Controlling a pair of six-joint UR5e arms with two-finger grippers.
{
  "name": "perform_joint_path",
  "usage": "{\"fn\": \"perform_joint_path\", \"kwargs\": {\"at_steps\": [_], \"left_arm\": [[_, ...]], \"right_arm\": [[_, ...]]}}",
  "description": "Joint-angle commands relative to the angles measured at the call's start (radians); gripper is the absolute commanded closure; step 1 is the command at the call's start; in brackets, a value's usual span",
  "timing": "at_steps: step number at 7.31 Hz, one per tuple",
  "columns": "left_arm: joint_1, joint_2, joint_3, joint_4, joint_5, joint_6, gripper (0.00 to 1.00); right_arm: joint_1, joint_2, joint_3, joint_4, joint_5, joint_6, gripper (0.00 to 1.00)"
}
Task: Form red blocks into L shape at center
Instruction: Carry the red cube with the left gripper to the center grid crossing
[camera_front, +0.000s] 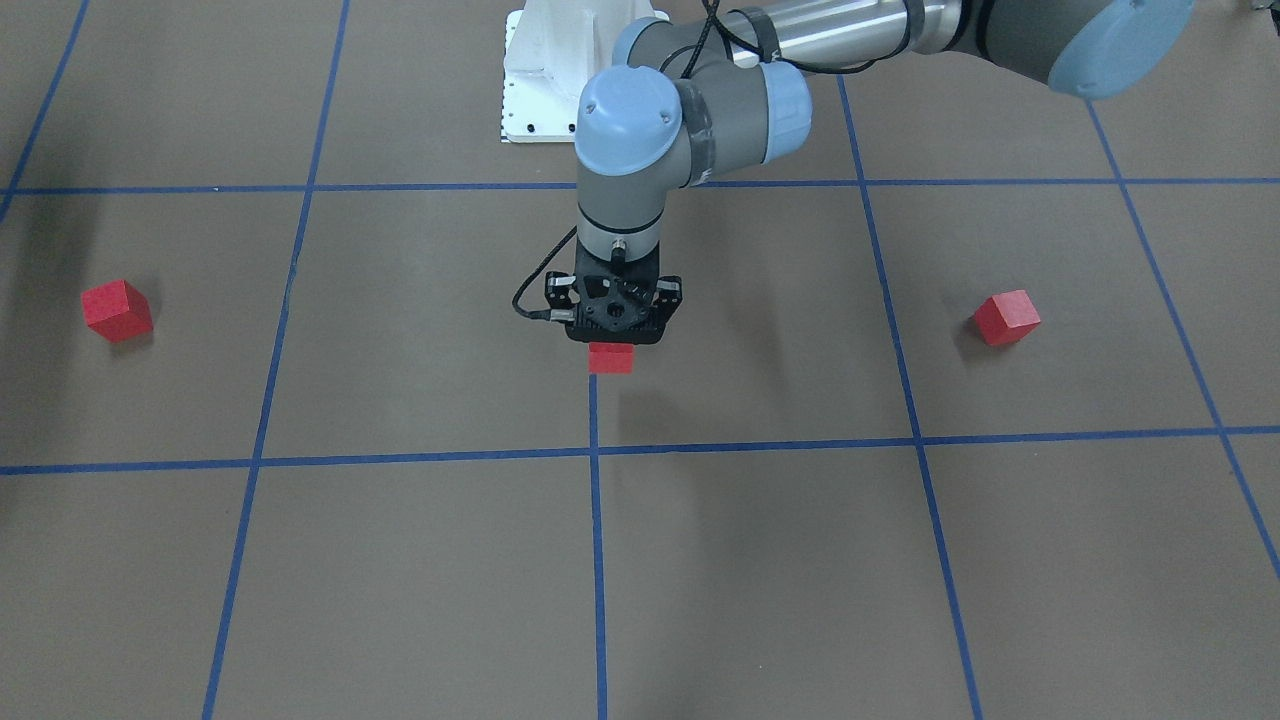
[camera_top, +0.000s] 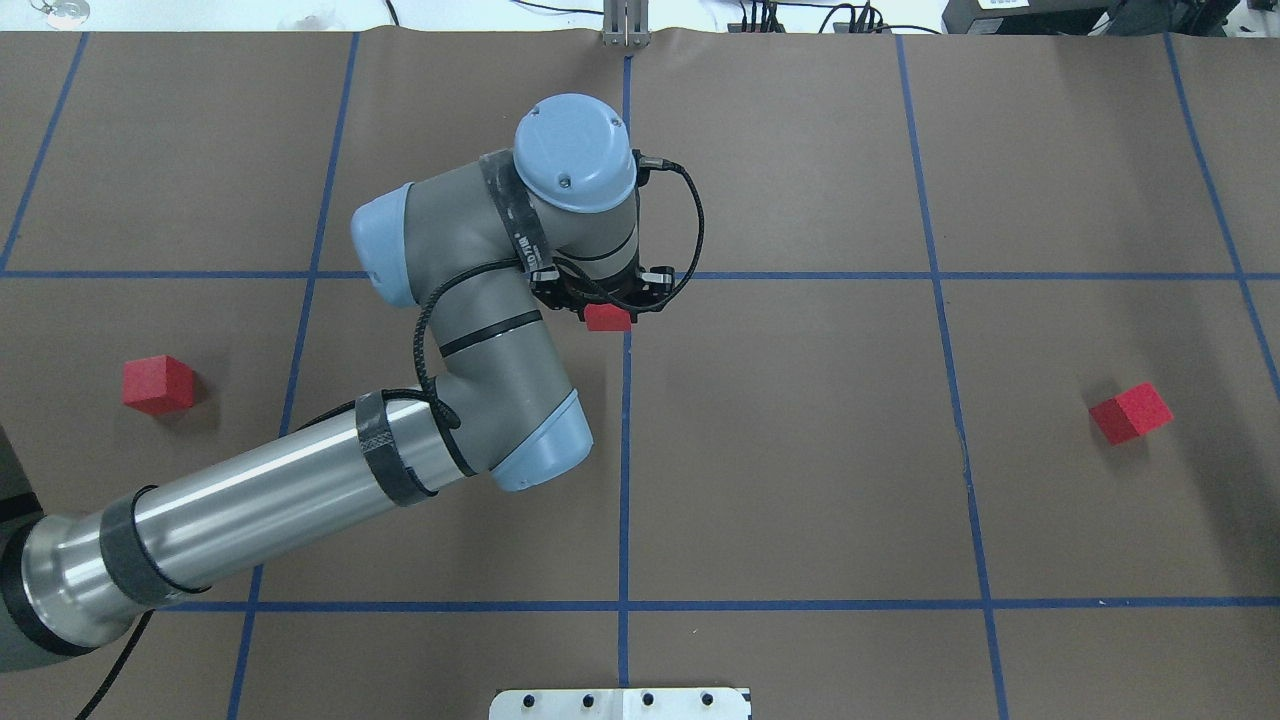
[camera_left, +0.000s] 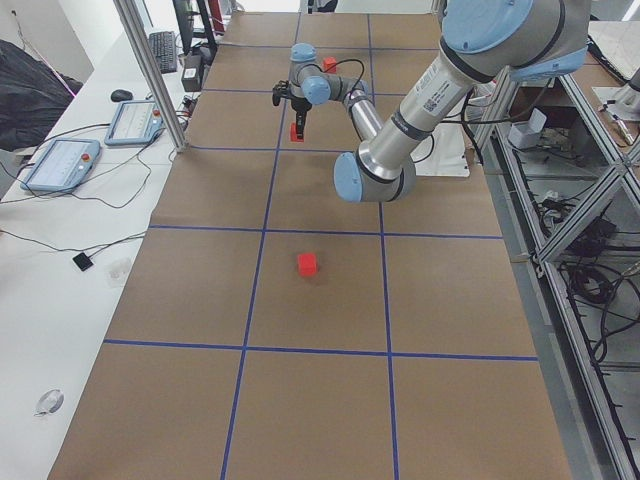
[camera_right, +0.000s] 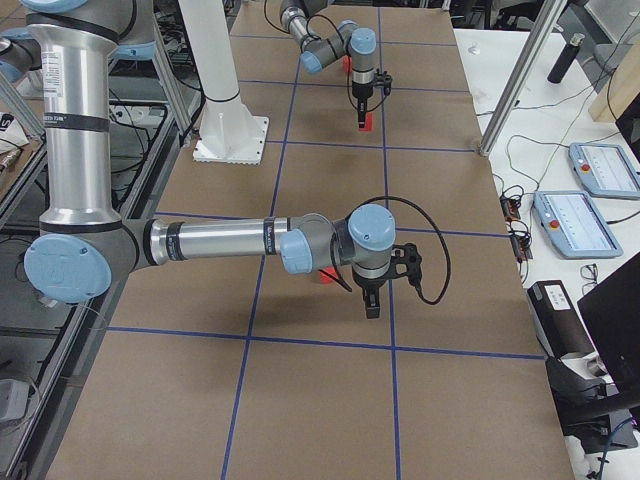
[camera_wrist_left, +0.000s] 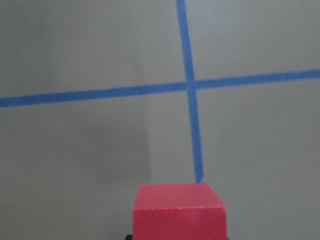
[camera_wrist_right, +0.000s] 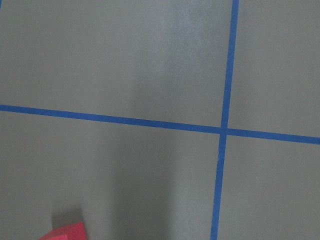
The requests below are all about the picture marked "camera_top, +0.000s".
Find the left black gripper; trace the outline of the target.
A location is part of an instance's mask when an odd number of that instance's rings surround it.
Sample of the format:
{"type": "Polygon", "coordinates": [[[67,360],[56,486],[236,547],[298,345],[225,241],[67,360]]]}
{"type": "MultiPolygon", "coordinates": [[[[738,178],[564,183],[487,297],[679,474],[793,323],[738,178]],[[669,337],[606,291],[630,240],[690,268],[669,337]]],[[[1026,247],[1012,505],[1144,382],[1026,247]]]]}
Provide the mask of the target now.
{"type": "Polygon", "coordinates": [[[534,272],[530,290],[535,300],[553,311],[573,313],[588,319],[588,309],[607,307],[637,316],[660,311],[676,293],[672,266],[630,266],[609,278],[591,279],[572,263],[557,263],[552,269],[534,272]]]}

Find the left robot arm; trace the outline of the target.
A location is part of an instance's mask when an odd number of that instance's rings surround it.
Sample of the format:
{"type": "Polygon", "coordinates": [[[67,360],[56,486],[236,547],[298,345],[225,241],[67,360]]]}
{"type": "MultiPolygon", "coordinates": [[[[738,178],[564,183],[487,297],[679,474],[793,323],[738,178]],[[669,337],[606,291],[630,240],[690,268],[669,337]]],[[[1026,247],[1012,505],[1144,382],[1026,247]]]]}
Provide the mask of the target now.
{"type": "Polygon", "coordinates": [[[81,515],[49,515],[3,446],[3,670],[91,653],[150,611],[463,478],[507,492],[554,479],[593,447],[543,309],[635,319],[687,283],[646,269],[639,191],[690,173],[632,146],[607,102],[543,99],[509,147],[358,208],[371,286],[415,307],[416,382],[374,389],[237,457],[81,515]]]}

